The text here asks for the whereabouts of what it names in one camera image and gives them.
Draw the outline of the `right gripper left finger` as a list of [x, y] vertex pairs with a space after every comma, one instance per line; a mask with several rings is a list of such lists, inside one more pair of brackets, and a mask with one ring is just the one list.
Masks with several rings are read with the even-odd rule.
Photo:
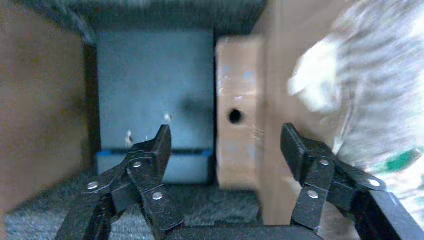
[[138, 206], [156, 240], [164, 240], [184, 225], [162, 180], [172, 151], [169, 125], [155, 138], [134, 144], [125, 159], [92, 178], [76, 198], [57, 240], [108, 240], [112, 224], [132, 206]]

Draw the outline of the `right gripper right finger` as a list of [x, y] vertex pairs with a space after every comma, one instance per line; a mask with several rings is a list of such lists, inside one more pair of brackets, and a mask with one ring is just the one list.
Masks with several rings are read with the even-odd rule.
[[317, 231], [326, 202], [349, 214], [361, 193], [386, 190], [382, 180], [338, 160], [325, 143], [301, 136], [291, 123], [282, 126], [280, 148], [302, 187], [292, 225]]

